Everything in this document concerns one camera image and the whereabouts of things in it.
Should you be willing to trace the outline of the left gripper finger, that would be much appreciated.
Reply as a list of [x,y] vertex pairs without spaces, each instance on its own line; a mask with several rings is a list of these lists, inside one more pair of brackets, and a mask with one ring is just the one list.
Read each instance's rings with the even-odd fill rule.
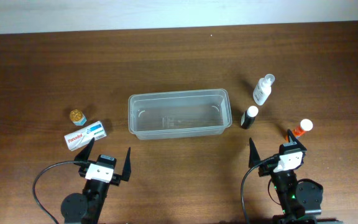
[[84,162],[87,163],[91,150],[94,145],[94,138],[86,145],[84,149],[82,149],[74,158],[74,162],[76,165],[81,166]]
[[122,169],[121,180],[128,182],[131,176],[131,149],[127,150],[124,167]]

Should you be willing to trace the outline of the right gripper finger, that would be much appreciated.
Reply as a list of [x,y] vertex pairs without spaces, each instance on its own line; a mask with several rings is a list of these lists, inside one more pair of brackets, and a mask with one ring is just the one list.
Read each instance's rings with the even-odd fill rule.
[[249,154],[249,168],[255,167],[261,160],[257,148],[252,140],[249,138],[250,154]]
[[299,140],[295,137],[295,135],[292,133],[290,129],[287,130],[287,134],[288,134],[288,144],[286,146],[287,151],[306,152],[306,147],[304,147],[304,145],[302,145],[302,143],[299,142]]

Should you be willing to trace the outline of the white Panadol box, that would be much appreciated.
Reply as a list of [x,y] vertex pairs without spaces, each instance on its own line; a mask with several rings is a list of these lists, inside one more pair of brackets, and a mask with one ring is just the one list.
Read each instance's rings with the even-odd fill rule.
[[70,151],[75,151],[87,145],[92,139],[95,141],[105,138],[107,133],[100,121],[97,121],[85,128],[74,131],[64,136],[67,147]]

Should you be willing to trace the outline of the orange tube white cap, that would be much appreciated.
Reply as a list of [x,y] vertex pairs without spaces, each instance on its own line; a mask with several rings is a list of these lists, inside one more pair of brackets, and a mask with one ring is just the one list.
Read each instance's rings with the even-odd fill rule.
[[302,119],[297,127],[292,129],[294,137],[299,138],[313,129],[313,122],[310,119]]

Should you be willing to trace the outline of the small gold lid jar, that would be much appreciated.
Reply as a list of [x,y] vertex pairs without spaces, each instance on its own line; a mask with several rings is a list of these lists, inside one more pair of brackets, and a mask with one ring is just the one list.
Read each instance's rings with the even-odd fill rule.
[[76,126],[83,126],[87,121],[86,116],[80,110],[70,111],[69,117]]

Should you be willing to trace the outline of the dark bottle white cap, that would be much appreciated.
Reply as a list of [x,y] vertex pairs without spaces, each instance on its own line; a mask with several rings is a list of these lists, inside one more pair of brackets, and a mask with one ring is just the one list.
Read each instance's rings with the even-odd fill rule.
[[255,121],[255,118],[259,112],[258,107],[250,106],[247,111],[244,112],[241,118],[241,128],[249,129]]

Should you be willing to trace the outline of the white spray bottle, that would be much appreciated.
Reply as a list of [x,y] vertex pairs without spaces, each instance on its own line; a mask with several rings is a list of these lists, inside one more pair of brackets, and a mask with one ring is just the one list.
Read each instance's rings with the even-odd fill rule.
[[272,85],[275,81],[273,74],[266,74],[263,78],[260,78],[253,91],[253,99],[255,103],[262,106],[272,92]]

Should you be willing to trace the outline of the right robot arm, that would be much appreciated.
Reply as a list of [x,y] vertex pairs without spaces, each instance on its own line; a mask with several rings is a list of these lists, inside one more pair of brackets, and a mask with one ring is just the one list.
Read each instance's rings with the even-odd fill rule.
[[306,147],[288,130],[288,142],[280,145],[279,153],[264,160],[259,156],[252,139],[249,139],[249,170],[241,182],[242,211],[247,223],[250,222],[245,208],[244,185],[248,175],[255,169],[259,177],[269,176],[282,208],[281,215],[272,218],[273,223],[323,224],[340,223],[339,220],[318,219],[322,214],[323,186],[311,179],[298,180],[295,170],[303,165]]

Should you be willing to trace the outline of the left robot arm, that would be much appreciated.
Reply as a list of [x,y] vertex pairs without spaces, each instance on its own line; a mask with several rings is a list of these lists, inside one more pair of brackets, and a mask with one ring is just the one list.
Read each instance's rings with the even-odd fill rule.
[[131,176],[131,151],[128,150],[121,174],[115,173],[117,159],[99,155],[96,161],[89,160],[95,140],[92,139],[74,159],[78,173],[86,179],[81,193],[68,195],[61,204],[64,222],[69,224],[97,223],[108,195],[109,187],[127,182]]

